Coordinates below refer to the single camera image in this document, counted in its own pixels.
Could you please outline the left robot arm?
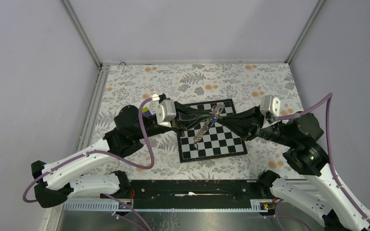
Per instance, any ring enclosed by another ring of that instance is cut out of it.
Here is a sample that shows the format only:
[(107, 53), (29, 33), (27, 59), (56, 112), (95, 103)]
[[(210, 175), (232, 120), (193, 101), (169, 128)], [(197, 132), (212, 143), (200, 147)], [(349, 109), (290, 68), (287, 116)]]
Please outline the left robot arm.
[(30, 203), (27, 194), (34, 192), (34, 202), (43, 208), (64, 203), (76, 196), (115, 194), (119, 198), (130, 193), (127, 175), (116, 171), (103, 177), (85, 173), (116, 160), (139, 169), (152, 169), (155, 155), (149, 138), (174, 131), (183, 133), (202, 120), (214, 117), (211, 109), (195, 109), (170, 99), (156, 101), (155, 114), (127, 105), (115, 117), (115, 128), (94, 144), (52, 163), (36, 161), (31, 164), (33, 181), (23, 193), (23, 201)]

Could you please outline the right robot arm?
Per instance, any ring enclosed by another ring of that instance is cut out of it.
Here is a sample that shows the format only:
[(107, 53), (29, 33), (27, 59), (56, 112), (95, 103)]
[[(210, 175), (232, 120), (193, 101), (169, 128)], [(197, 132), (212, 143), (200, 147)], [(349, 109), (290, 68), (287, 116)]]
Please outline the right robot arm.
[(218, 119), (218, 123), (244, 141), (262, 138), (286, 146), (287, 164), (311, 182), (325, 203), (287, 185), (277, 173), (267, 170), (257, 180), (257, 192), (263, 198), (272, 195), (311, 215), (327, 231), (365, 231), (370, 228), (370, 209), (366, 208), (338, 176), (330, 148), (318, 140), (328, 134), (310, 112), (274, 117), (254, 107), (246, 112)]

